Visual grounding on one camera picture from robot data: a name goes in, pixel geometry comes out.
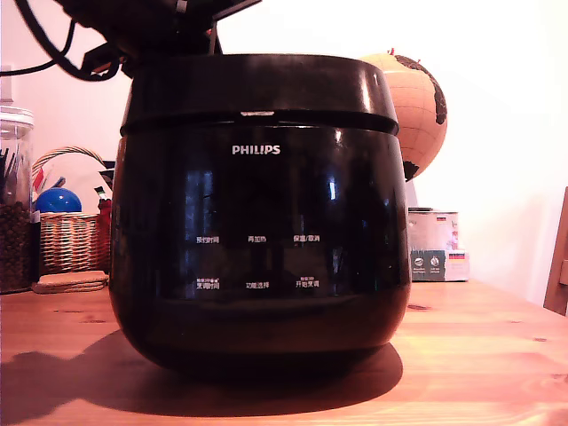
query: black cable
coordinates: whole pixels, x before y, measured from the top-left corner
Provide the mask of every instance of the black cable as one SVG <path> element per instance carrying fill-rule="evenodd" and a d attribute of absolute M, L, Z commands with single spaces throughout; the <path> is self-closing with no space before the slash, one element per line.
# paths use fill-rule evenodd
<path fill-rule="evenodd" d="M 36 41 L 42 46 L 42 48 L 53 59 L 53 61 L 61 68 L 63 68 L 63 70 L 68 74 L 80 80 L 84 80 L 85 82 L 104 82 L 105 80 L 114 77 L 116 73 L 118 73 L 118 69 L 120 67 L 120 60 L 118 59 L 111 63 L 110 68 L 103 75 L 92 75 L 77 68 L 71 63 L 69 59 L 65 57 L 65 55 L 61 54 L 57 47 L 55 47 L 50 41 L 48 36 L 43 31 L 42 26 L 37 21 L 36 16 L 30 9 L 28 0 L 15 1 L 18 9 L 20 9 L 22 18 L 26 22 L 26 25 L 28 26 L 31 33 L 34 35 Z"/>
<path fill-rule="evenodd" d="M 69 23 L 69 31 L 67 31 L 67 40 L 65 41 L 65 46 L 63 46 L 63 50 L 61 51 L 62 55 L 66 55 L 69 49 L 71 49 L 71 43 L 73 42 L 73 34 L 75 33 L 75 21 L 71 20 Z M 24 74 L 32 74 L 38 71 L 44 71 L 49 67 L 53 67 L 55 65 L 55 61 L 52 59 L 49 62 L 45 62 L 42 65 L 37 65 L 35 67 L 29 68 L 22 68 L 22 69 L 14 69 L 10 71 L 0 71 L 0 77 L 8 77 L 13 75 L 24 75 Z"/>

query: wooden coaster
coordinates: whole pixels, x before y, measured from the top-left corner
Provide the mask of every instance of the wooden coaster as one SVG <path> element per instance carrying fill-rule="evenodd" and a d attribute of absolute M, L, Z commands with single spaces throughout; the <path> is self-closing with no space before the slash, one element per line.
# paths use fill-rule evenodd
<path fill-rule="evenodd" d="M 108 275 L 102 271 L 54 273 L 41 277 L 32 285 L 32 290 L 39 294 L 94 291 L 102 289 L 107 282 Z"/>

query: box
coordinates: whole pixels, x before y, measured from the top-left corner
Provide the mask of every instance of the box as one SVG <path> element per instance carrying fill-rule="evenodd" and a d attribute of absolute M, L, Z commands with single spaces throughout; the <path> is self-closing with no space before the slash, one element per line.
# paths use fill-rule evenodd
<path fill-rule="evenodd" d="M 467 281 L 469 254 L 465 250 L 411 250 L 412 281 Z"/>
<path fill-rule="evenodd" d="M 411 250 L 458 249 L 458 214 L 454 211 L 409 209 L 408 242 Z"/>

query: wooden chair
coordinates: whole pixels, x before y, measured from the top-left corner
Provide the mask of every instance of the wooden chair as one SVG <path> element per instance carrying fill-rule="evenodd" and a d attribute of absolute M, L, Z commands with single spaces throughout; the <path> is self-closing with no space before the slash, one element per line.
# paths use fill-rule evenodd
<path fill-rule="evenodd" d="M 566 315 L 568 306 L 568 187 L 564 192 L 564 204 L 558 225 L 558 235 L 550 275 L 548 276 L 547 294 L 544 307 L 561 315 Z"/>

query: rice cooker lid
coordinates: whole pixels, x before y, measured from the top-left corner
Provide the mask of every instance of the rice cooker lid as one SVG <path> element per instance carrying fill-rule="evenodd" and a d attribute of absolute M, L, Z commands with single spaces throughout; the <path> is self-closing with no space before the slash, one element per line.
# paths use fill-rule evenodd
<path fill-rule="evenodd" d="M 271 117 L 396 135 L 397 116 L 381 70 L 317 55 L 248 54 L 155 60 L 132 73 L 122 133 L 142 122 Z"/>

